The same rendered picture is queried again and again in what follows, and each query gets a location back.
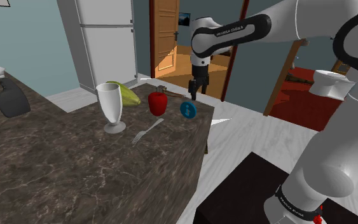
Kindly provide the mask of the red bell pepper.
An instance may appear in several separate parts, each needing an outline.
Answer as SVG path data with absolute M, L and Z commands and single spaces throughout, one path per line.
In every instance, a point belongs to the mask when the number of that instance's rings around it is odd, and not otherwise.
M 152 92 L 148 95 L 148 104 L 153 115 L 161 116 L 167 107 L 167 96 L 162 92 Z

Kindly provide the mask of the silver fork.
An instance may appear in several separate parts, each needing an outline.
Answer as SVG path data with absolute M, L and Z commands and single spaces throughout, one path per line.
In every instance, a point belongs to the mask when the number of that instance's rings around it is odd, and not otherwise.
M 152 126 L 150 126 L 147 130 L 140 131 L 140 132 L 135 136 L 135 138 L 133 139 L 132 144 L 136 144 L 142 136 L 144 136 L 145 134 L 147 134 L 151 129 L 153 129 L 155 126 L 157 126 L 159 123 L 162 123 L 163 121 L 164 121 L 163 118 L 159 118 L 159 119 L 158 119 L 154 124 L 152 124 Z

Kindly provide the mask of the white footed glass cup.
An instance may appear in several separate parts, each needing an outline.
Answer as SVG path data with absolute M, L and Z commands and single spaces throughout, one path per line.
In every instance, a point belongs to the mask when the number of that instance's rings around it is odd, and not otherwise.
M 102 112 L 108 123 L 104 126 L 105 132 L 117 134 L 122 132 L 126 125 L 121 121 L 123 103 L 120 86 L 117 83 L 102 83 L 96 87 Z

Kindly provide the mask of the blue round info sign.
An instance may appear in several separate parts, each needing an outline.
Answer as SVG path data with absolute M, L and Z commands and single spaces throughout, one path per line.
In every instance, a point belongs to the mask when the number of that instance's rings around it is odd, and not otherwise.
M 196 116 L 196 107 L 192 102 L 183 102 L 180 105 L 180 112 L 183 117 L 192 119 Z

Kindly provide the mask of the white refrigerator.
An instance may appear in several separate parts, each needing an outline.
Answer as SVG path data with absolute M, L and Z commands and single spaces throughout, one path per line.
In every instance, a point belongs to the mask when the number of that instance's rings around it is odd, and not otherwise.
M 137 83 L 133 0 L 57 0 L 81 88 Z

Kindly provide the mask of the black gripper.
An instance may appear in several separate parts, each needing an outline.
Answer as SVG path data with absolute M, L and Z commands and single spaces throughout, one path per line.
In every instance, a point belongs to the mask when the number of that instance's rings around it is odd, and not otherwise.
M 188 92 L 191 94 L 191 100 L 196 100 L 196 83 L 202 84 L 201 93 L 206 94 L 207 86 L 209 85 L 209 66 L 195 66 L 192 65 L 192 76 L 194 80 L 189 80 Z

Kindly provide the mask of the brown wooden door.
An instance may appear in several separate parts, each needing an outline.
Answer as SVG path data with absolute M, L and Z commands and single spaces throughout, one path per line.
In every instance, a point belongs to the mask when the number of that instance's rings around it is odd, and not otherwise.
M 180 0 L 149 0 L 151 77 L 176 70 Z

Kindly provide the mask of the brown thin-handled kitchen tool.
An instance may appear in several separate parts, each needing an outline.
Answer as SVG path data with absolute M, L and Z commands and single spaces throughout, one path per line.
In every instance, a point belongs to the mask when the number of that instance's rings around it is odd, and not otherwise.
M 183 95 L 183 94 L 178 94 L 178 93 L 175 93 L 175 92 L 168 91 L 168 90 L 167 90 L 167 87 L 162 86 L 162 85 L 157 86 L 157 87 L 156 87 L 156 91 L 157 91 L 157 92 L 164 93 L 165 95 L 171 96 L 171 97 L 180 97 L 180 98 L 185 98 L 185 97 L 186 97 L 186 96 Z

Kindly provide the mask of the small dark wall picture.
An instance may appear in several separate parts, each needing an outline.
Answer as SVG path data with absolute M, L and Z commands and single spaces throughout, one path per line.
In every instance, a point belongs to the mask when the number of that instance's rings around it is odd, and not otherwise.
M 190 24 L 190 13 L 179 13 L 178 25 L 189 26 Z

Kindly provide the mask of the dark robot stand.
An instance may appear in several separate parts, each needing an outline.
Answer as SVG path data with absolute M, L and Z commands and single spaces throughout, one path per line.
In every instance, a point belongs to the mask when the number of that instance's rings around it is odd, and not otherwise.
M 264 202 L 287 177 L 251 152 L 197 207 L 193 224 L 270 224 Z

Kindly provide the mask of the black spray bottle white trigger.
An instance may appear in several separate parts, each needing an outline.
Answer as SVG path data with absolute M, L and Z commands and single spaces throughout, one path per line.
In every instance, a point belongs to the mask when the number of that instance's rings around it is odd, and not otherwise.
M 5 68 L 0 67 L 0 111 L 7 118 L 24 115 L 31 111 L 27 97 L 22 89 L 5 76 Z

